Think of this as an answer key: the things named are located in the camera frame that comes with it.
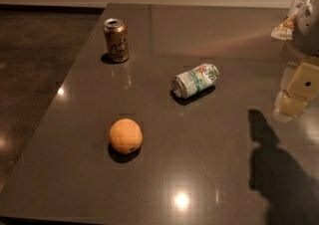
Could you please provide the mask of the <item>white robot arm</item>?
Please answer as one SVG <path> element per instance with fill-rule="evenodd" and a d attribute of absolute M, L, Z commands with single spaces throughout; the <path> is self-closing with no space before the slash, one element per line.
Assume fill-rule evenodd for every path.
<path fill-rule="evenodd" d="M 306 0 L 271 37 L 290 41 L 291 53 L 301 57 L 297 63 L 287 64 L 274 105 L 274 116 L 290 121 L 319 95 L 319 0 Z"/>

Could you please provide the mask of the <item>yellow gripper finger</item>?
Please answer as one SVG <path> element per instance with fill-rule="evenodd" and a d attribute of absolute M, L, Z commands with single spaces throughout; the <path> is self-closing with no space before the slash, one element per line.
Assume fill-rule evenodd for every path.
<path fill-rule="evenodd" d="M 298 116 L 319 95 L 319 58 L 311 57 L 285 68 L 278 99 L 278 110 Z"/>
<path fill-rule="evenodd" d="M 286 20 L 284 20 L 281 24 L 273 29 L 273 31 L 271 32 L 271 37 L 282 41 L 291 40 L 294 30 L 294 21 L 294 15 L 288 17 Z"/>

